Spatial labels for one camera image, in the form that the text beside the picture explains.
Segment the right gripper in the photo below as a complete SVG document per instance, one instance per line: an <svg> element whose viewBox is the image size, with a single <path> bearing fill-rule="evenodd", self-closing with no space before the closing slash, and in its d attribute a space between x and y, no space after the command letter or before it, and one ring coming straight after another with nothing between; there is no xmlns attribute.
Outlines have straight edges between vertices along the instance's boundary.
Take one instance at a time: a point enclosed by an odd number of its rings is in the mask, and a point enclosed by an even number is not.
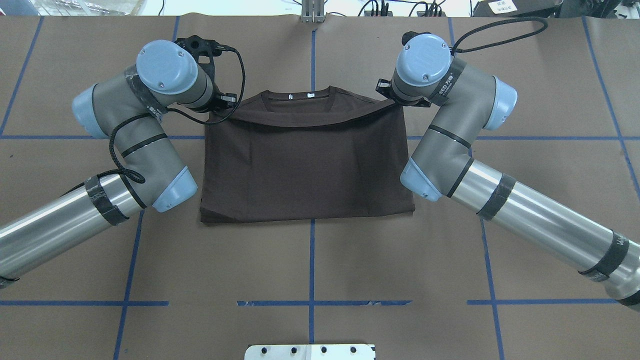
<svg viewBox="0 0 640 360"><path fill-rule="evenodd" d="M425 98L421 97L419 100L405 100L400 98L394 91L392 87L392 82L386 79L378 79L378 82L375 86L375 91L381 94L388 100L393 100L395 103L403 106L403 107L418 107L428 109L432 106L430 101L427 101Z"/></svg>

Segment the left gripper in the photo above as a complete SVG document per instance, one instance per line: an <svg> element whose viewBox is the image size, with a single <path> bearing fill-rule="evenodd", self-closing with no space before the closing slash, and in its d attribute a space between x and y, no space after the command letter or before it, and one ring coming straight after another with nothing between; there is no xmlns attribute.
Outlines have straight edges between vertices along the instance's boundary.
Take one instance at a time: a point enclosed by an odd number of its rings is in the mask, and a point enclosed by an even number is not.
<svg viewBox="0 0 640 360"><path fill-rule="evenodd" d="M232 109L237 105L236 93L215 93L214 108L215 109Z"/></svg>

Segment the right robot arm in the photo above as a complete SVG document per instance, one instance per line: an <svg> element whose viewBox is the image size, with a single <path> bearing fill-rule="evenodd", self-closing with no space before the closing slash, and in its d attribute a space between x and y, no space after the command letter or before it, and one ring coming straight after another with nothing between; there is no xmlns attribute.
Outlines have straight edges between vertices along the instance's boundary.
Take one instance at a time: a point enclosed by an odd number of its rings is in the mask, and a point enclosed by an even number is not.
<svg viewBox="0 0 640 360"><path fill-rule="evenodd" d="M610 298L639 310L639 179L588 39L549 35L451 54L411 34L387 89L436 107L401 175L422 198L450 199L528 240Z"/></svg>

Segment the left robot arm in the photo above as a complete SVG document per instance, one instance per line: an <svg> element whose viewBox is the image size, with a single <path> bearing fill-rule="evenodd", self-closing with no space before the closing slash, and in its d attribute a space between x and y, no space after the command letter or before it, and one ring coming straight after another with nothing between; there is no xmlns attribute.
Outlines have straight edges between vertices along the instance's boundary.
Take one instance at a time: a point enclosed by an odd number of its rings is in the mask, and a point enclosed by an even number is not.
<svg viewBox="0 0 640 360"><path fill-rule="evenodd" d="M115 167L1 228L2 289L148 207L163 213L194 196L197 183L162 120L181 113L173 104L197 113L236 111L242 96L215 82L214 58L225 52L240 55L197 35L156 39L122 73L74 98L74 117L94 139L109 141Z"/></svg>

